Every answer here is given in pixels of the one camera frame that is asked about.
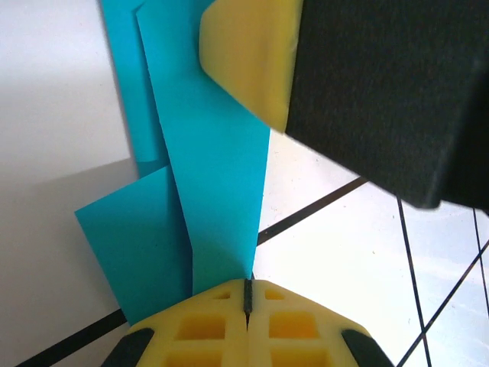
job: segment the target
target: teal paper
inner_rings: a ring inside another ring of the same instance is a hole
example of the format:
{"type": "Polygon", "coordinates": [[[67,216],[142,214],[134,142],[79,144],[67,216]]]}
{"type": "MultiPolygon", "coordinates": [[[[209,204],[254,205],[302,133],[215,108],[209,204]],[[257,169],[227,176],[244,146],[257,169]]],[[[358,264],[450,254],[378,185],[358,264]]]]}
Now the teal paper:
{"type": "Polygon", "coordinates": [[[249,278],[269,129],[200,68],[211,0],[148,0],[137,11],[151,83],[193,250],[193,292],[249,278]]]}
{"type": "Polygon", "coordinates": [[[192,295],[192,253],[169,166],[76,217],[130,324],[192,295]]]}
{"type": "Polygon", "coordinates": [[[168,165],[136,10],[144,0],[102,0],[105,28],[140,177],[168,165]]]}

